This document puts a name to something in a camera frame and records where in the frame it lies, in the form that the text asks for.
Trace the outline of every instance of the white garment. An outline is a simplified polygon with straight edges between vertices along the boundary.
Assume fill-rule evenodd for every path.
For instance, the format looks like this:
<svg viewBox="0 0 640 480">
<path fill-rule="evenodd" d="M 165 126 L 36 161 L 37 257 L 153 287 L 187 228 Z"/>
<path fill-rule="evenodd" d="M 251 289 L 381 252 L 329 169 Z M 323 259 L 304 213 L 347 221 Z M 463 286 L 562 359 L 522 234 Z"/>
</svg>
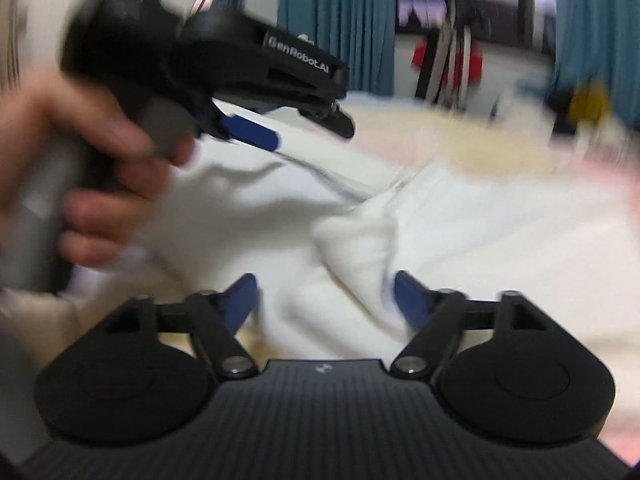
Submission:
<svg viewBox="0 0 640 480">
<path fill-rule="evenodd" d="M 515 289 L 624 377 L 617 413 L 626 406 L 640 418 L 630 380 L 640 367 L 620 344 L 634 351 L 640 334 L 640 257 L 627 215 L 623 193 L 578 180 L 468 180 L 433 164 L 396 192 L 317 222 L 316 262 L 282 316 L 313 349 L 304 338 L 287 349 L 390 362 L 410 338 L 391 295 L 398 270 L 476 300 Z"/>
</svg>

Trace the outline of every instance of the hand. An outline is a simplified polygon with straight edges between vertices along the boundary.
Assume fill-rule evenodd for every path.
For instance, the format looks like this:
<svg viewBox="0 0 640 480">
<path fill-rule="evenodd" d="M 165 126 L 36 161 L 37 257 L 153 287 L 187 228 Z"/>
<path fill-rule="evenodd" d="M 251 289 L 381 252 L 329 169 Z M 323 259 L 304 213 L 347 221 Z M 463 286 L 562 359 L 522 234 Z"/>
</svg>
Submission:
<svg viewBox="0 0 640 480">
<path fill-rule="evenodd" d="M 107 89 L 58 70 L 33 72 L 19 89 L 0 97 L 0 235 L 9 227 L 20 186 L 57 126 L 72 128 L 120 160 L 116 177 L 126 190 L 76 190 L 63 204 L 73 230 L 60 238 L 60 253 L 78 265 L 103 266 L 146 223 L 166 189 L 170 164 L 187 163 L 194 139 L 181 139 L 171 161 L 151 157 L 151 140 L 123 115 Z"/>
</svg>

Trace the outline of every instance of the screw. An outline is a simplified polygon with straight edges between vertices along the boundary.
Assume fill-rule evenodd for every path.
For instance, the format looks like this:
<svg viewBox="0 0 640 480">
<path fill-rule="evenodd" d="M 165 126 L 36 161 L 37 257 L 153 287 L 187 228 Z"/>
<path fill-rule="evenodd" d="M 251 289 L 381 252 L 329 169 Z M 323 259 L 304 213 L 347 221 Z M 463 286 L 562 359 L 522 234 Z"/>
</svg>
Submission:
<svg viewBox="0 0 640 480">
<path fill-rule="evenodd" d="M 252 362 L 251 359 L 241 355 L 227 357 L 222 361 L 223 370 L 232 375 L 248 372 L 253 366 L 254 362 Z"/>
<path fill-rule="evenodd" d="M 405 374 L 417 374 L 427 367 L 427 363 L 421 357 L 407 355 L 396 361 L 396 368 Z"/>
</svg>

